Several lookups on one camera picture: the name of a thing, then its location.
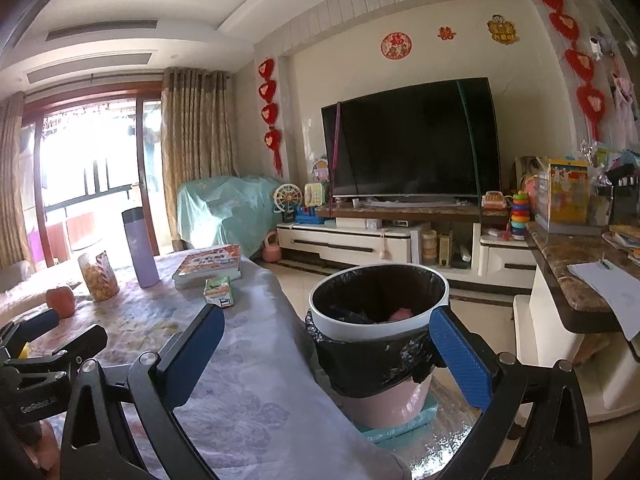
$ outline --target black screen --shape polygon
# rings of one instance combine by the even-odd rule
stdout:
[[[481,192],[500,189],[500,154],[487,78],[461,79]],[[327,156],[337,105],[322,108]],[[473,195],[471,136],[455,80],[407,86],[340,104],[334,195]]]

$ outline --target curtain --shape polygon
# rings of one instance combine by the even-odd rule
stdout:
[[[180,184],[233,175],[226,75],[168,68],[162,80],[162,179],[169,230],[180,250],[176,196]]]
[[[0,102],[0,269],[21,260],[31,262],[18,177],[23,108],[21,92]]]

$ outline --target purple water bottle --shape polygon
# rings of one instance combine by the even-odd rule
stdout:
[[[158,268],[151,250],[149,233],[146,230],[145,214],[141,207],[122,212],[124,232],[127,235],[133,268],[141,288],[154,286],[160,281]]]

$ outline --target pink toy basket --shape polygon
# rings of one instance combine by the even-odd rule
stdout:
[[[282,250],[278,245],[278,232],[269,231],[264,237],[264,247],[262,248],[262,259],[265,262],[278,262],[282,259]]]

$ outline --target snack jar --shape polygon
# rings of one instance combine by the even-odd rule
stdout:
[[[96,303],[108,300],[120,291],[106,251],[98,254],[95,259],[86,253],[82,254],[78,258],[78,264],[89,293]]]

